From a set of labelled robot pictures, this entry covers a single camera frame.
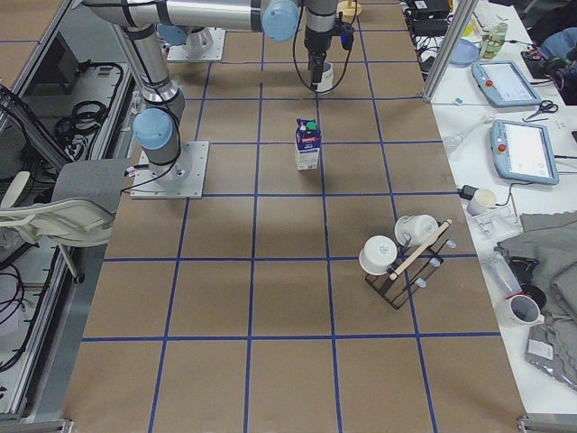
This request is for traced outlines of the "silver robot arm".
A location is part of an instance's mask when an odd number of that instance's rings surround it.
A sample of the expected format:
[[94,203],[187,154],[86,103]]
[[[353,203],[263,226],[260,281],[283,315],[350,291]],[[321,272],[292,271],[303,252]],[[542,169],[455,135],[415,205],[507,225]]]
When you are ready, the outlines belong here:
[[299,1],[84,1],[112,24],[121,48],[142,86],[146,108],[133,121],[133,135],[146,154],[155,180],[187,173],[179,124],[182,89],[169,74],[157,27],[216,27],[264,32],[285,41],[298,28]]
[[336,26],[337,0],[306,1],[307,24],[304,44],[308,54],[308,69],[311,74],[309,87],[317,90],[321,83],[326,53],[332,39],[339,34]]

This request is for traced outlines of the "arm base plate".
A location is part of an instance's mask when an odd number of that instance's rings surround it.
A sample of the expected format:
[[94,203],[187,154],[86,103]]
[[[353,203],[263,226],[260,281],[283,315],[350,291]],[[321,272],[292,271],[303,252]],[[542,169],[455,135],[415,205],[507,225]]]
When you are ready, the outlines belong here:
[[130,196],[135,199],[202,198],[208,153],[208,141],[183,143],[176,164],[159,180],[155,178],[169,165],[162,169],[152,164],[136,171]]
[[225,29],[215,27],[180,28],[166,39],[171,63],[220,61],[223,58]]

